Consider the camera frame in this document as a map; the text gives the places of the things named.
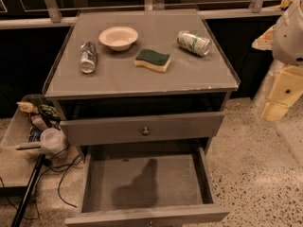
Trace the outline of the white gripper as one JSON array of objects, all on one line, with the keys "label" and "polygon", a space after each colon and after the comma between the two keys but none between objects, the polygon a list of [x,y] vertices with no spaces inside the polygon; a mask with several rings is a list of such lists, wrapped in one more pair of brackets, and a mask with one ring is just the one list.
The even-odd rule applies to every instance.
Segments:
[{"label": "white gripper", "polygon": [[252,47],[257,50],[271,50],[273,57],[291,66],[281,69],[276,75],[273,87],[261,118],[271,122],[279,121],[303,95],[303,0],[294,0],[277,20],[256,38]]}]

